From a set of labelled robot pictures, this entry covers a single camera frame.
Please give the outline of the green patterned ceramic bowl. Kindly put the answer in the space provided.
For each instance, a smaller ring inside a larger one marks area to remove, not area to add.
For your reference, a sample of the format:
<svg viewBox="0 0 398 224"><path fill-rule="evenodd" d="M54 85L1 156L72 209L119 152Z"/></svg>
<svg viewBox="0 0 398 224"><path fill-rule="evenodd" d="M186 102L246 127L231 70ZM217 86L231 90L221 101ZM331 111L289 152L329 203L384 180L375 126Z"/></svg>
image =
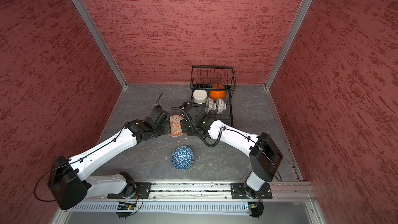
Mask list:
<svg viewBox="0 0 398 224"><path fill-rule="evenodd" d="M217 115L222 114L222 113L226 110L226 108L227 108L224 99L222 99L222 98L220 98L220 97L217 98L216 107L217 107Z"/></svg>

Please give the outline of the orange plastic bowl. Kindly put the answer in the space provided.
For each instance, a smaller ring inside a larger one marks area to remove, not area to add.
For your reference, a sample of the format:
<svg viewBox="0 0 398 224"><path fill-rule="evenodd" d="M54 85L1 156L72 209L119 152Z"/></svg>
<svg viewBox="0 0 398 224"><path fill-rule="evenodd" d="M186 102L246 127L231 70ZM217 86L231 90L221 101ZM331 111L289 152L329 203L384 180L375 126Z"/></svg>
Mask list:
<svg viewBox="0 0 398 224"><path fill-rule="evenodd" d="M210 98L214 101L218 99L224 100L226 98L225 87L222 84L213 85L210 91Z"/></svg>

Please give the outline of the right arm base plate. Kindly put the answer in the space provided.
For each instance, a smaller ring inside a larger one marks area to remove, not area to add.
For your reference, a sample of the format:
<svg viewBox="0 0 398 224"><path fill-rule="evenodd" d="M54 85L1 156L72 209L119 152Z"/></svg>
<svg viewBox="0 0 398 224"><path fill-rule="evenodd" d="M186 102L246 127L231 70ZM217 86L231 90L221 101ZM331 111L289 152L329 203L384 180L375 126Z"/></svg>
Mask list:
<svg viewBox="0 0 398 224"><path fill-rule="evenodd" d="M231 183L232 199L270 200L273 198L269 183L264 183L260 190L255 191L246 183Z"/></svg>

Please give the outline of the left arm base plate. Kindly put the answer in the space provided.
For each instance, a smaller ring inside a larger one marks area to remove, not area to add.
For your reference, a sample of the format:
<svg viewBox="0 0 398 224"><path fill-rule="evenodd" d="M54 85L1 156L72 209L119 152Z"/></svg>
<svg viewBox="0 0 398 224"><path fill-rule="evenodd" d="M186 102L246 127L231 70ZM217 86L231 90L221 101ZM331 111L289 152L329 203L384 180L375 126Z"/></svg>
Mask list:
<svg viewBox="0 0 398 224"><path fill-rule="evenodd" d="M144 200L149 198L151 192L152 183L128 183L127 186L119 194L108 194L108 199L125 199L133 200L143 198Z"/></svg>

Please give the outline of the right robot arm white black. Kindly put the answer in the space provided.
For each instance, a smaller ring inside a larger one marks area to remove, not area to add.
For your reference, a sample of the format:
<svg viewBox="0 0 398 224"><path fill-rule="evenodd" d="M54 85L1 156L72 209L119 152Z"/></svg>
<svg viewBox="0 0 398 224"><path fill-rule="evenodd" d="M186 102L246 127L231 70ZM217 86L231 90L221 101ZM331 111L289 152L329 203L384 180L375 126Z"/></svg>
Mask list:
<svg viewBox="0 0 398 224"><path fill-rule="evenodd" d="M238 130L210 114L201 113L188 102L172 109L182 114L183 133L199 138L210 148L224 142L249 157L251 172L243 184L248 197L253 199L273 179L282 180L278 168L283 155L269 134L255 135Z"/></svg>

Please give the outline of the white pink bowl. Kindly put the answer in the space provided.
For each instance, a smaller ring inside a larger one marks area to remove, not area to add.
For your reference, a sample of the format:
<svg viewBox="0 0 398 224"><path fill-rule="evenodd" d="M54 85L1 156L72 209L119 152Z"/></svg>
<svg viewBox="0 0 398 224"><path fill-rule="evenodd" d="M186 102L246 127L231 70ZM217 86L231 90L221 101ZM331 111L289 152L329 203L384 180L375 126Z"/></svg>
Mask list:
<svg viewBox="0 0 398 224"><path fill-rule="evenodd" d="M196 104L204 104L207 102L208 94L205 90L194 90L193 94L193 101Z"/></svg>

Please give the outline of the left corner aluminium profile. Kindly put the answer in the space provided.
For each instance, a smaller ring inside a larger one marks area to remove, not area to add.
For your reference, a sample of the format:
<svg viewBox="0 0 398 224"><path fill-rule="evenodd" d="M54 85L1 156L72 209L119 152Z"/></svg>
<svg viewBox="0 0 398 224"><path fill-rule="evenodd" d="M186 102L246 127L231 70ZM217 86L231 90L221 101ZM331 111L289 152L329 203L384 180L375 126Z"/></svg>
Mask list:
<svg viewBox="0 0 398 224"><path fill-rule="evenodd" d="M108 48L105 40L103 39L99 29L94 23L87 7L85 6L83 0L72 0L74 6L76 7L78 13L80 14L81 18L83 19L84 23L86 24L88 30L90 31L92 37L94 38L96 44L98 45L99 49L101 50L102 54L104 55L106 61L108 62L111 70L113 71L114 75L118 79L121 87L123 90L126 90L128 87L128 83L123 76L117 62L115 61L110 49Z"/></svg>

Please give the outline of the right corner aluminium profile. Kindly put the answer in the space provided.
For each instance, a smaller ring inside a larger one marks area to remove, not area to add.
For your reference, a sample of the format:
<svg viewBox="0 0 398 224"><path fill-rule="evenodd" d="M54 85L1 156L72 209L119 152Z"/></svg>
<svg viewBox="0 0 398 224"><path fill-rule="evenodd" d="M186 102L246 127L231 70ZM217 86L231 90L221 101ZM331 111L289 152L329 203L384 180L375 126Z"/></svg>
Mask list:
<svg viewBox="0 0 398 224"><path fill-rule="evenodd" d="M294 41L294 38L301 26L306 14L307 14L307 11L308 11L312 1L313 0L302 0L301 1L300 6L299 6L297 13L294 17L294 20L292 22L292 25L289 29L289 32L286 36L286 39L285 39L285 41L282 45L282 48L279 52L279 55L278 55L278 57L275 61L275 64L269 74L269 77L265 83L265 90L270 90L271 85L272 85L274 79L276 78L276 75L277 75L277 73L278 73L278 71L279 71L288 51L289 51L291 44Z"/></svg>

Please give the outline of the red patterned bowl underneath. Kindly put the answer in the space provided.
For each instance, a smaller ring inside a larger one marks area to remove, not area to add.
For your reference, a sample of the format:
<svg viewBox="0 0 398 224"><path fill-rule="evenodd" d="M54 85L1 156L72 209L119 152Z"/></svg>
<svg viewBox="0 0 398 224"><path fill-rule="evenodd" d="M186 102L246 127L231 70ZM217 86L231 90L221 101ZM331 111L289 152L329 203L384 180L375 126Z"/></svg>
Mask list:
<svg viewBox="0 0 398 224"><path fill-rule="evenodd" d="M212 111L215 111L217 109L216 103L214 100L209 97L206 101L206 107L205 107L205 112L206 114L211 113Z"/></svg>

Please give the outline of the corner aluminium profile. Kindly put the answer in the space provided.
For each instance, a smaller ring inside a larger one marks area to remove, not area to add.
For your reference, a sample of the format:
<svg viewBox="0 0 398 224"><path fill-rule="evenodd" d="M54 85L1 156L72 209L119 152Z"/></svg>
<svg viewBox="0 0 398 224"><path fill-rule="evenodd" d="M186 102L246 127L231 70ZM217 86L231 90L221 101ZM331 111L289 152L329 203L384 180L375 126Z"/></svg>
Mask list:
<svg viewBox="0 0 398 224"><path fill-rule="evenodd" d="M115 61L110 49L108 48L105 40L103 39L99 29L94 23L87 7L85 6L83 0L72 0L74 6L76 7L78 13L80 14L81 18L83 19L84 23L86 24L88 30L90 31L92 37L94 38L96 44L98 45L99 49L101 50L102 54L104 55L106 61L108 62L111 70L113 71L114 75L118 79L121 87L123 90L126 90L128 87L128 83L123 76L117 62Z"/></svg>
<svg viewBox="0 0 398 224"><path fill-rule="evenodd" d="M275 64L269 74L269 77L265 83L265 90L270 90L271 85L272 85L274 79L276 78L276 75L277 75L277 73L278 73L278 71L279 71L288 51L289 51L291 44L294 41L294 38L301 26L306 14L307 14L307 11L308 11L312 1L313 0L302 0L301 1L300 6L299 6L297 13L294 17L294 20L292 22L292 25L289 29L289 32L286 36L286 39L285 39L285 41L282 45L282 48L279 52L279 55L278 55L278 57L275 61Z"/></svg>

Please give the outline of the orange patterned bowl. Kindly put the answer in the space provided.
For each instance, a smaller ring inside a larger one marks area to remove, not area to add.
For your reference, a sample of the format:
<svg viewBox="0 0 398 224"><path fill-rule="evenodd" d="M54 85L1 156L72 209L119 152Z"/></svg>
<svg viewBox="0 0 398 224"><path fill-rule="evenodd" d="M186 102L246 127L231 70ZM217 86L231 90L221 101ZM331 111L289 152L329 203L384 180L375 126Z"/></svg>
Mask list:
<svg viewBox="0 0 398 224"><path fill-rule="evenodd" d="M169 136L176 138L183 135L183 131L181 128L181 121L184 120L182 116L173 115L169 119L170 123L170 134Z"/></svg>

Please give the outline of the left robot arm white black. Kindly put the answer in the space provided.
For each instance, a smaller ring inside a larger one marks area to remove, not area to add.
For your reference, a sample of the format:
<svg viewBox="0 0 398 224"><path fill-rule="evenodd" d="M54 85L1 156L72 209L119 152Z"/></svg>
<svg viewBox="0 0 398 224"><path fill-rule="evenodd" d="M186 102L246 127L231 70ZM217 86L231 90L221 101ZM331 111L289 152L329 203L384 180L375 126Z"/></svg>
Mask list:
<svg viewBox="0 0 398 224"><path fill-rule="evenodd" d="M78 155L57 158L48 179L50 189L60 209L68 210L82 200L102 195L130 199L137 196L134 179L127 172L110 176L94 176L103 164L143 141L170 133L169 114L156 106L144 120L123 125L111 138Z"/></svg>

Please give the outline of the aluminium mounting rail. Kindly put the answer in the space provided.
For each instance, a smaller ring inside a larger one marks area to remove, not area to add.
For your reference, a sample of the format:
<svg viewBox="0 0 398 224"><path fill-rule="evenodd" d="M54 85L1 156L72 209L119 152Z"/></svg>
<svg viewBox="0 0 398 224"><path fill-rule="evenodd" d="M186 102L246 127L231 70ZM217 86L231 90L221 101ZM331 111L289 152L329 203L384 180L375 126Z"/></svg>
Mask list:
<svg viewBox="0 0 398 224"><path fill-rule="evenodd" d="M232 199L230 181L142 181L152 183L147 201L279 201L306 202L316 200L312 184L305 181L283 181L269 183L273 198L260 199ZM97 196L86 196L84 201L136 201L125 199L108 199L111 193L101 193Z"/></svg>

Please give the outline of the blue patterned ceramic bowl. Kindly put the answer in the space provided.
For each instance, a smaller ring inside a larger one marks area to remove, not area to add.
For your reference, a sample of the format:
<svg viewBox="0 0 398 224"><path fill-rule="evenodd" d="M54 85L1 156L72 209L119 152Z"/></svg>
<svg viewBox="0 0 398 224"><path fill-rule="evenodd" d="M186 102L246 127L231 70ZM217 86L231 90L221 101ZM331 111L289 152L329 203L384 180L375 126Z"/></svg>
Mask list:
<svg viewBox="0 0 398 224"><path fill-rule="evenodd" d="M180 146L172 154L172 164L177 170L187 170L194 162L194 153L187 146Z"/></svg>

